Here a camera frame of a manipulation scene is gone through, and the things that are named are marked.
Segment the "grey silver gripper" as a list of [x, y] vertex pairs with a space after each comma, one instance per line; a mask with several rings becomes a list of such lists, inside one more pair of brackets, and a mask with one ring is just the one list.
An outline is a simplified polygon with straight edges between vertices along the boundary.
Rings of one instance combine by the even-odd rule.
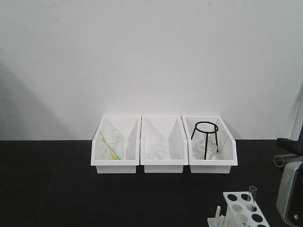
[[[277, 138], [276, 144], [297, 156], [303, 155], [303, 140]], [[303, 225], [303, 163], [296, 161], [284, 167], [278, 197], [277, 210], [282, 220], [291, 227]]]

